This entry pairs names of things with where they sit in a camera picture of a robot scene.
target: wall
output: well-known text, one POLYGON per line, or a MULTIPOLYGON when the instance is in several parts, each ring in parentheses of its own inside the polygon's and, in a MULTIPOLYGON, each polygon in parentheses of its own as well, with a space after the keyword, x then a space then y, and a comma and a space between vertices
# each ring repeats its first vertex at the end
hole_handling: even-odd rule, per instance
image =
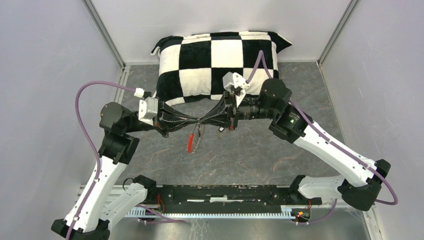
MULTIPOLYGON (((80 0, 0 3, 0 239, 60 239, 50 231, 94 166, 74 99, 86 82, 117 82, 120 68, 80 0)), ((96 143, 113 89, 93 86, 82 119, 96 143)))
MULTIPOLYGON (((397 206, 378 205, 386 239, 422 239, 424 2, 361 1, 323 64, 346 142, 392 168, 397 206)), ((380 198, 391 199, 385 190, 380 198)))
POLYGON ((92 0, 123 60, 157 63, 159 39, 221 31, 274 31, 293 43, 279 60, 316 61, 349 0, 92 0))

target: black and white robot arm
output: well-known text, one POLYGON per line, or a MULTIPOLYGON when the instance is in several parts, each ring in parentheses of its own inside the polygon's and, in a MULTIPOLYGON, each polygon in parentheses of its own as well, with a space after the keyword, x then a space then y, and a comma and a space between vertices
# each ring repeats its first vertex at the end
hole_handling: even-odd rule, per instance
POLYGON ((156 182, 136 177, 124 193, 104 206, 113 185, 130 163, 140 141, 127 133, 155 130, 163 137, 168 137, 169 133, 191 124, 213 125, 232 131, 237 128, 240 120, 254 119, 271 119, 269 129, 274 135, 313 153, 340 173, 333 177, 299 175, 292 182, 291 189, 306 199, 342 198, 356 209, 367 211, 371 208, 381 190, 382 181, 370 169, 385 178, 390 169, 387 161, 374 161, 358 154, 306 116, 313 126, 309 125, 296 107, 290 104, 292 92, 280 79, 266 80, 258 97, 246 96, 245 89, 249 84, 237 73, 228 73, 224 77, 224 86, 227 91, 223 93, 221 100, 201 118, 178 112, 142 90, 144 99, 140 100, 137 111, 130 111, 116 102, 105 105, 100 114, 100 127, 105 131, 98 152, 101 156, 101 173, 95 179, 94 167, 88 183, 95 181, 96 184, 84 202, 79 217, 75 215, 89 191, 88 187, 69 214, 64 219, 54 221, 51 229, 65 237, 73 222, 70 239, 108 239, 110 230, 135 205, 155 197, 152 196, 152 189, 156 187, 156 182), (328 140, 320 136, 313 127, 328 140), (366 167, 331 142, 358 157, 366 167))

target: red handle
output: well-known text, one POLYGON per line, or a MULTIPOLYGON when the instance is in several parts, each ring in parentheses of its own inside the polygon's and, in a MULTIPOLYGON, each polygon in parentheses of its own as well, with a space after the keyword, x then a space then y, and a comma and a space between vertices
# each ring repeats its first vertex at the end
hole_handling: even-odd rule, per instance
POLYGON ((193 143, 193 138, 195 137, 195 135, 192 133, 190 135, 190 138, 188 139, 188 153, 191 154, 192 153, 192 143, 193 143))

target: stone textured floor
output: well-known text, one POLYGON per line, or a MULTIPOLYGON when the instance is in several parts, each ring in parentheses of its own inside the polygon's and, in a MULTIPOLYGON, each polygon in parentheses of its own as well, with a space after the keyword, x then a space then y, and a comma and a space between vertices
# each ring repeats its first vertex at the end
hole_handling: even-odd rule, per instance
MULTIPOLYGON (((329 134, 342 135, 324 80, 314 62, 278 64, 280 79, 292 90, 292 99, 329 134)), ((131 66, 128 87, 154 92, 159 65, 131 66)), ((122 104, 138 109, 138 99, 126 92, 122 104)), ((173 106, 192 116, 203 116, 216 101, 201 100, 173 106)), ((335 176, 337 172, 313 154, 280 140, 268 130, 270 120, 240 121, 236 131, 218 132, 206 126, 196 153, 187 153, 193 126, 163 138, 156 131, 132 133, 140 138, 131 163, 116 184, 144 175, 158 184, 290 184, 297 175, 335 176)))

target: black and white pillow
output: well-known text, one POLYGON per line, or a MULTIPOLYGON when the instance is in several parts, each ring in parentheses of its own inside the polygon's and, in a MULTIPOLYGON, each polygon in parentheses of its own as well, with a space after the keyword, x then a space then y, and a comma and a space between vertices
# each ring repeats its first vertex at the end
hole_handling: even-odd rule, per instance
MULTIPOLYGON (((247 79, 258 53, 263 51, 270 74, 278 78, 277 53, 291 46, 275 32, 242 31, 216 32, 191 36, 168 36, 159 40, 152 55, 159 55, 157 97, 168 105, 198 101, 203 98, 219 100, 224 92, 223 76, 239 73, 247 79)), ((258 95, 268 79, 259 64, 248 95, 258 95)))

